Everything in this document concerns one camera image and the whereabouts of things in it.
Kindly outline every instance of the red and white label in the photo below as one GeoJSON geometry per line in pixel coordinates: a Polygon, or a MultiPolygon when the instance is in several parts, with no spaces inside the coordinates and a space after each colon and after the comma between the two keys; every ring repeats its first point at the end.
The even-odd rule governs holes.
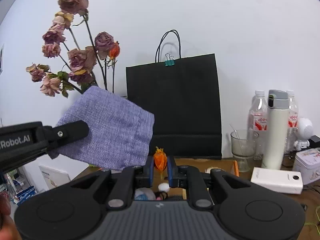
{"type": "Polygon", "coordinates": [[[253,116],[253,130],[266,131],[267,130],[267,117],[263,115],[253,116]]]}
{"type": "Polygon", "coordinates": [[[297,127],[298,113],[290,113],[288,120],[288,127],[297,127]]]}

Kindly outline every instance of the blue-purple towel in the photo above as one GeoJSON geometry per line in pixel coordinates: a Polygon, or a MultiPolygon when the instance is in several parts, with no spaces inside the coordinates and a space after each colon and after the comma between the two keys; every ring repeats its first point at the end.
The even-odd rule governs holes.
{"type": "Polygon", "coordinates": [[[85,121],[89,135],[49,152],[97,165],[122,170],[144,165],[149,153],[153,114],[99,87],[90,87],[63,115],[58,125],[85,121]]]}

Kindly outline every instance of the teal binder clip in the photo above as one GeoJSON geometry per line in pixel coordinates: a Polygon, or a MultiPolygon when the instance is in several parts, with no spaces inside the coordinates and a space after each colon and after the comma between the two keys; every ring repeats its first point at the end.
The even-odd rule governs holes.
{"type": "Polygon", "coordinates": [[[173,66],[174,65],[173,56],[170,56],[170,54],[169,54],[169,59],[168,59],[167,54],[165,54],[165,57],[167,58],[167,60],[164,61],[165,66],[166,67],[173,66]]]}

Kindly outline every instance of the orange lantern flower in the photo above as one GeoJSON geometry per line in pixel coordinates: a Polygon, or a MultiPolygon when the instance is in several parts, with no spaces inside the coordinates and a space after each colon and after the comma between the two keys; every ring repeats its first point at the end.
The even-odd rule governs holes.
{"type": "Polygon", "coordinates": [[[153,155],[156,168],[160,171],[161,180],[163,180],[163,171],[167,166],[167,155],[163,149],[156,147],[156,153],[153,155]]]}
{"type": "Polygon", "coordinates": [[[119,54],[120,54],[120,46],[119,46],[119,42],[116,41],[112,49],[109,51],[109,57],[110,59],[115,59],[116,57],[119,56],[119,54]]]}

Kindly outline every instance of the finger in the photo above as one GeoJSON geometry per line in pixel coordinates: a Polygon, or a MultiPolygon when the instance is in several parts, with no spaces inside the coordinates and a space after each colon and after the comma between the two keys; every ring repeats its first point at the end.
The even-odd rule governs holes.
{"type": "Polygon", "coordinates": [[[10,216],[3,216],[4,223],[0,230],[1,240],[21,240],[20,234],[10,216]]]}
{"type": "Polygon", "coordinates": [[[6,216],[10,215],[11,213],[11,206],[8,199],[1,195],[0,195],[0,213],[6,216]]]}

